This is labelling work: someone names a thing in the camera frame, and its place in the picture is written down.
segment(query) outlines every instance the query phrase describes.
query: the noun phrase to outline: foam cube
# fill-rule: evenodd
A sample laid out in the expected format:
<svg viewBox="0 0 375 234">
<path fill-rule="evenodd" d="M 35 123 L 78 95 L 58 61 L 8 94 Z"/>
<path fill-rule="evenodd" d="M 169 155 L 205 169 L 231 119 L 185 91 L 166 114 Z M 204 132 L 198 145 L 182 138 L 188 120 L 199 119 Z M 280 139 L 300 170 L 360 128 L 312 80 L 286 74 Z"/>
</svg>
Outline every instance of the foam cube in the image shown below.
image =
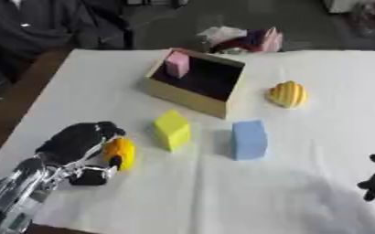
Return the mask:
<svg viewBox="0 0 375 234">
<path fill-rule="evenodd" d="M 168 150 L 174 151 L 190 140 L 190 124 L 177 111 L 169 111 L 155 120 L 155 135 Z"/>
<path fill-rule="evenodd" d="M 175 78 L 182 78 L 189 72 L 189 56 L 180 52 L 173 52 L 165 60 L 166 72 Z"/>
<path fill-rule="evenodd" d="M 267 136 L 261 121 L 233 124 L 233 157 L 250 160 L 263 157 L 267 149 Z"/>
</svg>

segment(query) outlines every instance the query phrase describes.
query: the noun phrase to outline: pink cube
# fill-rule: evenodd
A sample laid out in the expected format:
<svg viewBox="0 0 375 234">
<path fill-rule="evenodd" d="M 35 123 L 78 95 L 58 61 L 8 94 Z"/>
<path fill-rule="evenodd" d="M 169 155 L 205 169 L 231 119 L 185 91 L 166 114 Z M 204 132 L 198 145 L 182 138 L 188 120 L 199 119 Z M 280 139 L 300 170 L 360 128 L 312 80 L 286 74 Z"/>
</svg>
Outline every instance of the pink cube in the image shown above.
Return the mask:
<svg viewBox="0 0 375 234">
<path fill-rule="evenodd" d="M 182 78 L 189 72 L 189 56 L 180 52 L 173 52 L 165 60 L 166 72 L 172 77 Z"/>
</svg>

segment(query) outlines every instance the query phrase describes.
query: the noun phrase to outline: yellow cube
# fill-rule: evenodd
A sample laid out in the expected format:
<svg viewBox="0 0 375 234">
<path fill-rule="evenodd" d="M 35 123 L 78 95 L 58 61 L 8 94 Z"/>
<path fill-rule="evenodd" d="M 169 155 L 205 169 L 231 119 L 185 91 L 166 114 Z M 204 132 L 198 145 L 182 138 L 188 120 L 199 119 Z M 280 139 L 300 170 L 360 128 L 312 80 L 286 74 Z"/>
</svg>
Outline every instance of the yellow cube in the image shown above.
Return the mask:
<svg viewBox="0 0 375 234">
<path fill-rule="evenodd" d="M 134 143 L 125 138 L 117 138 L 106 144 L 103 148 L 103 157 L 110 162 L 115 156 L 122 157 L 122 164 L 119 170 L 128 170 L 134 166 Z"/>
<path fill-rule="evenodd" d="M 155 134 L 163 146 L 174 151 L 190 140 L 190 124 L 177 111 L 164 113 L 154 122 Z"/>
</svg>

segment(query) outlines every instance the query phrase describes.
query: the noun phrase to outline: white paper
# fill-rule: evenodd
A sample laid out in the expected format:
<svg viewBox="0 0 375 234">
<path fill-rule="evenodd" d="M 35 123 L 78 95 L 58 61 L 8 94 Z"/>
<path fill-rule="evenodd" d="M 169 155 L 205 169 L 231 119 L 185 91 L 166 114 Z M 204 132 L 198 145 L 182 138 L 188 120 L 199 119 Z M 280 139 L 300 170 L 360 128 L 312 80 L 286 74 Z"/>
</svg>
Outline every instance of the white paper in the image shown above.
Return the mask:
<svg viewBox="0 0 375 234">
<path fill-rule="evenodd" d="M 75 50 L 0 151 L 0 178 L 75 122 L 113 121 L 134 139 L 135 169 L 108 186 L 62 187 L 38 224 L 113 233 L 375 233 L 375 201 L 356 184 L 375 172 L 375 52 L 302 51 L 226 56 L 246 62 L 237 102 L 223 121 L 143 92 L 166 51 Z M 278 82 L 305 86 L 308 102 L 285 110 L 264 98 Z M 195 140 L 177 154 L 148 126 L 175 109 Z M 263 159 L 232 161 L 235 121 L 260 119 Z"/>
</svg>

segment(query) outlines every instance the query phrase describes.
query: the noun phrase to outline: wooden table edge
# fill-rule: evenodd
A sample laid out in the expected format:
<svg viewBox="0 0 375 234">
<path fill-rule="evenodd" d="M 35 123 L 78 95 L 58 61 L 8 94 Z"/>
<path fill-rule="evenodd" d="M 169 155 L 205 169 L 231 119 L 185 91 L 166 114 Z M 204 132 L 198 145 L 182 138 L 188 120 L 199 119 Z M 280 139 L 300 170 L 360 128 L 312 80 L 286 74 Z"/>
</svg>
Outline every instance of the wooden table edge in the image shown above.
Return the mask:
<svg viewBox="0 0 375 234">
<path fill-rule="evenodd" d="M 41 55 L 23 75 L 21 81 L 5 94 L 0 102 L 0 149 L 59 70 L 69 53 L 70 50 L 60 50 Z M 28 228 L 27 233 L 86 234 L 87 232 L 33 224 Z"/>
</svg>

